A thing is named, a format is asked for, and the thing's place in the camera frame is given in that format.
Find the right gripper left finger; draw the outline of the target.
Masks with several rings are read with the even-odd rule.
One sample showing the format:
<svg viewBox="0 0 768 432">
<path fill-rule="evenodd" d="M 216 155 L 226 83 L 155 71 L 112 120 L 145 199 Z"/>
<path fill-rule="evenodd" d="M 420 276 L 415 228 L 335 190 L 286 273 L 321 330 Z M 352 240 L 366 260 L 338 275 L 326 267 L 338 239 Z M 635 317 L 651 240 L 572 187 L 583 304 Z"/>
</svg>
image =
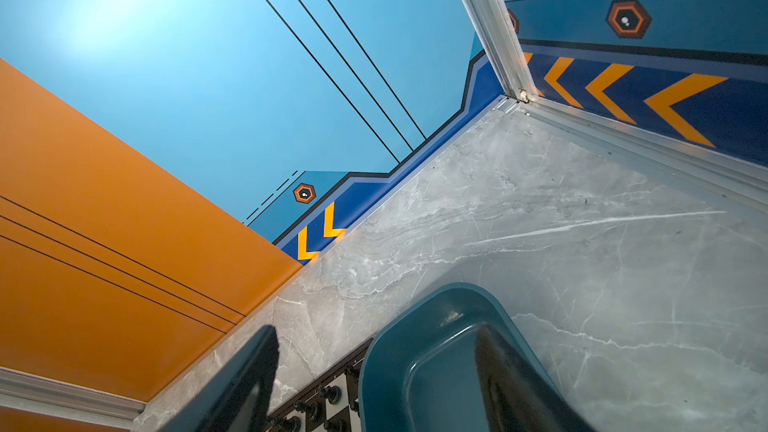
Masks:
<svg viewBox="0 0 768 432">
<path fill-rule="evenodd" d="M 264 430 L 278 362 L 276 328 L 265 325 L 162 429 Z"/>
</svg>

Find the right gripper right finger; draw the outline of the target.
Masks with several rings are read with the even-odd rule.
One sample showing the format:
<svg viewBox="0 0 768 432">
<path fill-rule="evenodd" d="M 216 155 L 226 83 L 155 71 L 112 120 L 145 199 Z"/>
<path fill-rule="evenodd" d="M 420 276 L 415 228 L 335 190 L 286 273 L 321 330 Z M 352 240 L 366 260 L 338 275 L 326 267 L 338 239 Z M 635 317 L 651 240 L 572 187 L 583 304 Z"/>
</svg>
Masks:
<svg viewBox="0 0 768 432">
<path fill-rule="evenodd" d="M 592 431 L 495 329 L 479 328 L 475 363 L 491 431 Z"/>
</svg>

